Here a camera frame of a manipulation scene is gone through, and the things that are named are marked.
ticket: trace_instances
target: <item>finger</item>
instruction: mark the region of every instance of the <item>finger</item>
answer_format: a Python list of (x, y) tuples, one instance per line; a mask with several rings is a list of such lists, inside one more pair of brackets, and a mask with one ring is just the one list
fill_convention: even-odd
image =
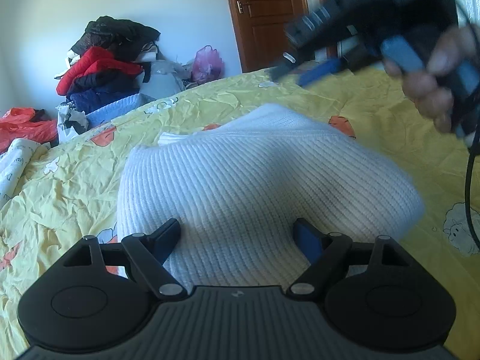
[(436, 119), (453, 107), (452, 91), (447, 88), (438, 88), (415, 102), (418, 113), (429, 119)]
[(448, 114), (443, 114), (433, 120), (433, 125), (439, 132), (447, 133), (452, 128), (452, 121)]
[(390, 77), (401, 77), (402, 70), (398, 67), (398, 65), (391, 61), (390, 59), (386, 59), (383, 61), (383, 66), (385, 67), (385, 72)]
[[(476, 25), (472, 25), (472, 27), (480, 37), (480, 28)], [(427, 70), (431, 74), (444, 76), (455, 69), (465, 58), (473, 57), (476, 52), (475, 38), (470, 26), (450, 28), (438, 40)]]
[(421, 99), (437, 88), (435, 77), (425, 71), (407, 74), (402, 85), (405, 96), (411, 99)]

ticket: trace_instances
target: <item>white wall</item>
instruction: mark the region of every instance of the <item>white wall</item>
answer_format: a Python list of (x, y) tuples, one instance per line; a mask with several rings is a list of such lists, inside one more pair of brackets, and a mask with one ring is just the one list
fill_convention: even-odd
[(211, 44), (227, 76), (242, 72), (227, 0), (0, 0), (0, 7), (0, 50), (26, 106), (53, 112), (63, 101), (53, 76), (88, 21), (103, 15), (156, 28), (169, 59), (187, 62)]
[(0, 117), (10, 108), (20, 105), (14, 97), (14, 91), (11, 87), (10, 73), (3, 61), (3, 55), (0, 50)]

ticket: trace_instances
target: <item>cartoon sheep print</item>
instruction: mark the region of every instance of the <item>cartoon sheep print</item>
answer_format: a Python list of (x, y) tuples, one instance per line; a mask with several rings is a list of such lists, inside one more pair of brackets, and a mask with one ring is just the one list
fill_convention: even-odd
[[(480, 215), (470, 208), (472, 223), (475, 232), (480, 235)], [(470, 256), (479, 252), (477, 245), (470, 235), (465, 215), (465, 204), (457, 203), (448, 210), (443, 224), (443, 232), (453, 247), (457, 248), (464, 256)]]

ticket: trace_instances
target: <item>door panel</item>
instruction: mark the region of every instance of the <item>door panel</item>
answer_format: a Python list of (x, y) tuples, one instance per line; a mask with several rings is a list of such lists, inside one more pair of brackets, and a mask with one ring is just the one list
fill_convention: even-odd
[(306, 0), (229, 0), (242, 70), (267, 68), (288, 46), (284, 25), (307, 10)]

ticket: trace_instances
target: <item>yellow bedsheet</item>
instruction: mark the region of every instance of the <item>yellow bedsheet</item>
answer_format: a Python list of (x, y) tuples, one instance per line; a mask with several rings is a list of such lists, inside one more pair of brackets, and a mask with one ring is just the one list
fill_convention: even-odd
[[(171, 101), (158, 100), (47, 154), (35, 154), (15, 197), (0, 211), (1, 359), (27, 347), (16, 319), (21, 294), (81, 236), (114, 239), (119, 181), (135, 145), (154, 145), (163, 131), (192, 133), (225, 124), (264, 103), (283, 104), (325, 122), (343, 116), (361, 144), (411, 174), (426, 214), (403, 246), (455, 299), (457, 319), (446, 346), (461, 359), (479, 358), (480, 255), (463, 213), (465, 147), (437, 134), (404, 98), (399, 83), (381, 71), (332, 76), (309, 90), (296, 86), (293, 77), (278, 87), (260, 88), (266, 80), (260, 71), (203, 85), (180, 93), (171, 107)], [(472, 186), (477, 210), (479, 176), (477, 169)]]

